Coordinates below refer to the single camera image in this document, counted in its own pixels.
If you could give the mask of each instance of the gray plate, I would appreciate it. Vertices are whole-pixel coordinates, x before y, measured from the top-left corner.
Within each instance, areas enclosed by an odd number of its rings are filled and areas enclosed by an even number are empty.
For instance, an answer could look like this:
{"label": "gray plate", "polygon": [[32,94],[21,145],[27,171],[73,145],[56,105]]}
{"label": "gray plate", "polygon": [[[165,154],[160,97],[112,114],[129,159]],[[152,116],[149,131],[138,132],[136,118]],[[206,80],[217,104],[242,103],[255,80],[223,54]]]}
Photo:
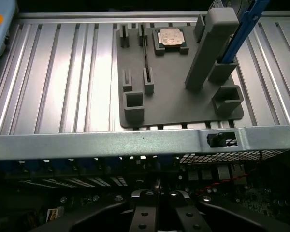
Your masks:
{"label": "gray plate", "polygon": [[[192,93],[185,89],[185,80],[196,54],[198,43],[194,39],[194,27],[176,28],[180,28],[184,32],[187,47],[189,47],[187,55],[181,55],[179,52],[166,52],[164,56],[156,56],[152,32],[155,29],[162,28],[147,28],[148,65],[153,70],[155,88],[152,96],[144,95],[143,97],[145,119],[140,124],[131,124],[125,119],[122,70],[131,69],[133,91],[144,92],[143,67],[145,65],[143,48],[138,45],[138,29],[129,29],[129,48],[120,46],[120,35],[119,31],[117,32],[119,111],[122,127],[231,120],[241,119],[244,116],[241,105],[228,118],[215,114],[211,99],[220,85],[205,81],[203,89],[198,93]],[[232,78],[229,78],[224,85],[233,86]]]}

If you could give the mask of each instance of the gray pillar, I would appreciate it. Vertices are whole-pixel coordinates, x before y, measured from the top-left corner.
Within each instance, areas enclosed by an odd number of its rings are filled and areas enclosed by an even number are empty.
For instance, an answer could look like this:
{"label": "gray pillar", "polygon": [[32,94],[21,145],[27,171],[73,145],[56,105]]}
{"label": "gray pillar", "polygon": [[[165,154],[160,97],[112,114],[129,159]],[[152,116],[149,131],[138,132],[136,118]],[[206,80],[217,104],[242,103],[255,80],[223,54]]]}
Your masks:
{"label": "gray pillar", "polygon": [[188,90],[198,92],[230,35],[238,27],[233,8],[212,8],[205,18],[205,30],[193,59],[185,84]]}

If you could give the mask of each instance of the red wire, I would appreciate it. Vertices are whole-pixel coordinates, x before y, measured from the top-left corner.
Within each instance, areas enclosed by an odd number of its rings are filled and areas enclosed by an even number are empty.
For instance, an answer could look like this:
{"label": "red wire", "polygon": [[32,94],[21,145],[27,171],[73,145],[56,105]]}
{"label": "red wire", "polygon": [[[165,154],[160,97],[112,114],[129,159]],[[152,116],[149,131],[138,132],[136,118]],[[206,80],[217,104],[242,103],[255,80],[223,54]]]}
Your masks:
{"label": "red wire", "polygon": [[254,167],[252,170],[250,170],[250,172],[249,172],[248,174],[244,174],[244,175],[241,175],[241,176],[238,176],[238,177],[233,177],[233,178],[231,178],[231,179],[221,180],[220,182],[212,183],[211,185],[206,186],[205,188],[199,190],[199,191],[196,193],[196,195],[198,196],[198,195],[202,194],[203,192],[205,192],[208,188],[211,189],[212,187],[217,186],[217,185],[220,185],[220,184],[222,184],[222,183],[227,183],[227,182],[231,182],[231,181],[233,181],[233,180],[239,180],[239,179],[242,179],[242,178],[244,178],[244,177],[248,177],[248,176],[249,176],[253,171],[256,170],[257,165],[261,162],[261,160],[262,160],[262,152],[260,151],[260,158],[259,158],[258,162],[256,163],[255,167]]}

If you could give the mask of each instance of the cpu processor chip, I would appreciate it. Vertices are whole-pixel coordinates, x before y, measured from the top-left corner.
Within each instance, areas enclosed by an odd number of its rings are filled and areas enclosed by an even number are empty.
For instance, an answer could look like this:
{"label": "cpu processor chip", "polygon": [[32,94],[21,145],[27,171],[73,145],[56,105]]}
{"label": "cpu processor chip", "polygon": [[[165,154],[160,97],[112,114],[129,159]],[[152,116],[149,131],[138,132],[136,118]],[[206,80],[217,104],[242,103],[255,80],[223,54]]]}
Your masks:
{"label": "cpu processor chip", "polygon": [[184,34],[178,28],[161,29],[158,40],[163,46],[180,46],[185,42]]}

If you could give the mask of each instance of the perforated metal grille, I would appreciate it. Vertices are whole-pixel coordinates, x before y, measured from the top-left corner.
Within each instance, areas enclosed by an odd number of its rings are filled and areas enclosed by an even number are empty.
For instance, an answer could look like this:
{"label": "perforated metal grille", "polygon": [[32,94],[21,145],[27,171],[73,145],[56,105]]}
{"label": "perforated metal grille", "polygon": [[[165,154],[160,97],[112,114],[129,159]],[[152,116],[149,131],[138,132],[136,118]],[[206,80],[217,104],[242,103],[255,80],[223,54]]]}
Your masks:
{"label": "perforated metal grille", "polygon": [[[266,160],[270,157],[279,155],[288,150],[265,150],[262,151],[262,159]],[[215,154],[185,154],[180,163],[218,163],[218,162],[233,162],[233,161],[248,161],[258,160],[260,158],[260,151],[243,151],[243,152],[225,152]]]}

